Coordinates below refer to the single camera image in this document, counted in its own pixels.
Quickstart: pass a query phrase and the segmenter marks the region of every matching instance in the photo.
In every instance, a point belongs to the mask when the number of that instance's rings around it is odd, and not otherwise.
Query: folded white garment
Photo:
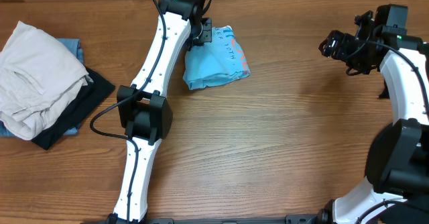
[[[19,22],[0,52],[0,121],[31,140],[51,127],[90,79],[57,39]]]

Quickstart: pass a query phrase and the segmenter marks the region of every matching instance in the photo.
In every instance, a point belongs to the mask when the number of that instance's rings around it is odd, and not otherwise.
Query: black clamp
[[[129,97],[133,99],[119,106],[125,135],[148,139],[151,146],[157,140],[166,138],[173,123],[173,112],[167,98],[161,97],[158,91],[153,94],[139,91],[135,85],[120,86],[117,101],[121,102]],[[140,102],[142,99],[149,99],[149,103]]]

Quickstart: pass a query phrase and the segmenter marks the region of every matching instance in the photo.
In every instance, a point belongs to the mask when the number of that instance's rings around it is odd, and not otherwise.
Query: wooden table
[[[149,217],[283,217],[316,213],[363,177],[367,150],[391,122],[377,99],[377,72],[348,77],[322,57],[331,30],[355,33],[355,14],[387,3],[409,5],[409,34],[429,38],[429,0],[214,0],[214,25],[231,25],[251,76],[189,91],[183,57],[170,81],[172,130],[156,155]],[[156,30],[150,1],[2,3],[0,45],[18,20],[57,38],[80,38],[87,66],[129,85]],[[112,94],[95,113],[115,102]],[[115,206],[125,143],[83,123],[49,151],[0,139],[0,223],[79,223]],[[98,127],[123,133],[114,111]]]

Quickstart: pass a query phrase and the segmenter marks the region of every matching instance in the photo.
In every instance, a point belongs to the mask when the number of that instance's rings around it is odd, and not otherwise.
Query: blue fabric
[[[83,61],[83,50],[80,48],[80,40],[78,39],[57,39],[59,42],[63,43],[69,50],[74,54],[78,60],[84,64]],[[80,124],[78,124],[76,127],[72,127],[71,129],[67,130],[64,135],[76,135],[78,134],[78,130],[80,129]],[[15,137],[9,130],[6,129],[3,122],[0,121],[0,137]]]
[[[212,42],[187,52],[185,65],[183,79],[190,90],[217,87],[250,76],[243,49],[231,26],[214,27]]]

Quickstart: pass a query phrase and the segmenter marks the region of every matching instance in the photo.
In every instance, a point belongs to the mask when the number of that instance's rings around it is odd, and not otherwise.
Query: stack of folded clothes
[[[0,136],[47,150],[64,134],[77,134],[114,89],[85,68],[79,40],[55,39],[19,22],[0,52]]]

